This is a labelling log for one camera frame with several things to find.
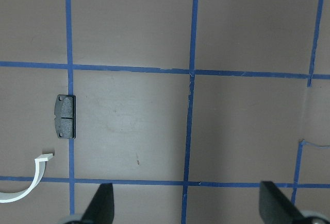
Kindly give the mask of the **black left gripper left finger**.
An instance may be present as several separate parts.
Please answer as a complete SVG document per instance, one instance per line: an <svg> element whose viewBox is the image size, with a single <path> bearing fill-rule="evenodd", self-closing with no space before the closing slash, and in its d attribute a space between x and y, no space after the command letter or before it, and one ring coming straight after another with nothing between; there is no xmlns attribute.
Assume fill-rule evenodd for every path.
<svg viewBox="0 0 330 224"><path fill-rule="evenodd" d="M89 206L84 212L81 223L113 223L114 194L112 183L99 186Z"/></svg>

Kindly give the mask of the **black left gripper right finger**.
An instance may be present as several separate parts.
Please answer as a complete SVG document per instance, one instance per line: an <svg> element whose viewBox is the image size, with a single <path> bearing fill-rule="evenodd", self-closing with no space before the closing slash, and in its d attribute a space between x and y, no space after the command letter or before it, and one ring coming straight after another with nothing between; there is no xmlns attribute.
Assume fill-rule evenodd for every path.
<svg viewBox="0 0 330 224"><path fill-rule="evenodd" d="M302 213L272 181L261 181L259 186L259 215L263 223L298 223Z"/></svg>

